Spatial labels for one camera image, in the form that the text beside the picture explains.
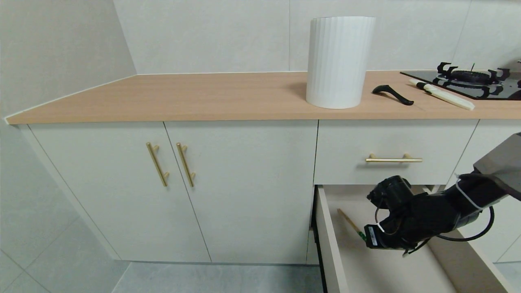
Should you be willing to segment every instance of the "robotic arm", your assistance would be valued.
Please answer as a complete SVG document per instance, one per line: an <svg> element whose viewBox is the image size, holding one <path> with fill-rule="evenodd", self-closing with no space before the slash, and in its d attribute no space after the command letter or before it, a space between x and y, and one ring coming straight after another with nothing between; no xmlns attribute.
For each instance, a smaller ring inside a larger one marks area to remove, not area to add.
<svg viewBox="0 0 521 293"><path fill-rule="evenodd" d="M469 241L484 235L492 226L492 205L510 195L521 200L521 132L510 136L474 164L474 171L444 191L414 195L400 176L380 182L367 199L389 216L377 225L364 227L366 245L375 249L405 249L410 254L437 236L452 241ZM473 222L489 208L487 228L475 237L453 239L439 235Z"/></svg>

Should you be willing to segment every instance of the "wooden countertop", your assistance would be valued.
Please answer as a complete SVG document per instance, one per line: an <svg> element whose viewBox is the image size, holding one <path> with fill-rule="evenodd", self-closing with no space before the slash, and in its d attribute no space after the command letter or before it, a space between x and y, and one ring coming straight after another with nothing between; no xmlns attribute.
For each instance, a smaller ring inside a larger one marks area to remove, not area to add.
<svg viewBox="0 0 521 293"><path fill-rule="evenodd" d="M170 120L521 119L521 101L474 101L467 111L408 84L398 71L368 71L362 102L324 109L305 100L305 72L137 75L7 117L9 124ZM371 94L389 84L415 103Z"/></svg>

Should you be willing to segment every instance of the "black glass cooktop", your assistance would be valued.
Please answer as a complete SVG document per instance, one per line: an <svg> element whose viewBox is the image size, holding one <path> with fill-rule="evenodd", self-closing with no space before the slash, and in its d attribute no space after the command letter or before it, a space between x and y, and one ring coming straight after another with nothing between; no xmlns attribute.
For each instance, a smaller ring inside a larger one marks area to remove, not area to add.
<svg viewBox="0 0 521 293"><path fill-rule="evenodd" d="M492 73L487 71L466 72L488 76ZM439 71L435 70L403 71L401 74L440 86L474 100L521 100L521 73L519 72L503 74L503 77L507 76L506 79L501 80L501 77L499 77L490 82L452 79L450 76L448 78L447 74L440 74Z"/></svg>

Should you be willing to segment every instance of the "ribbed white vase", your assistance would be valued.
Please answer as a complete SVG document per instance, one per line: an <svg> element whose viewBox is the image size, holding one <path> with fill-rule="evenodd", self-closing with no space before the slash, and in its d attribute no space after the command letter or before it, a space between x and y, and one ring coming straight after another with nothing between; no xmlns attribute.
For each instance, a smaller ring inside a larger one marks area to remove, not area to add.
<svg viewBox="0 0 521 293"><path fill-rule="evenodd" d="M324 17L311 21L306 100L344 109L362 98L374 17Z"/></svg>

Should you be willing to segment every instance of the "gold handle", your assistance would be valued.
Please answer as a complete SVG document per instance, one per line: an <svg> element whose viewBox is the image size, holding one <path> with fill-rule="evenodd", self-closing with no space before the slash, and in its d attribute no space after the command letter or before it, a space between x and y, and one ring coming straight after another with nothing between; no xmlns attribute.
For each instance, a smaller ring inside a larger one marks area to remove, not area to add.
<svg viewBox="0 0 521 293"><path fill-rule="evenodd" d="M170 173L168 173L168 172L163 173L163 171L161 171L161 166L157 162L157 158L156 158L156 152L157 152L157 150L159 150L159 146L155 145L154 147L152 147L152 145L149 142L147 142L146 148L148 149L148 152L150 152L150 156L152 157L152 161L154 162L154 165L156 166L156 170L159 173L159 177L161 178L161 182L163 183L163 186L165 186L165 187L168 186L168 183L166 182L166 178L168 178L168 175L170 175Z"/></svg>
<svg viewBox="0 0 521 293"><path fill-rule="evenodd" d="M177 150L179 151L179 155L181 156L181 161L183 162L184 171L187 174L188 182L190 183L191 187L194 187L194 178L195 178L195 172L190 173L190 169L188 169L187 159L184 157L184 152L187 150L186 145L182 145L180 142L176 143Z"/></svg>
<svg viewBox="0 0 521 293"><path fill-rule="evenodd" d="M404 154L402 158L378 158L374 154L370 154L365 159L366 163L421 163L422 158L413 158L409 154Z"/></svg>

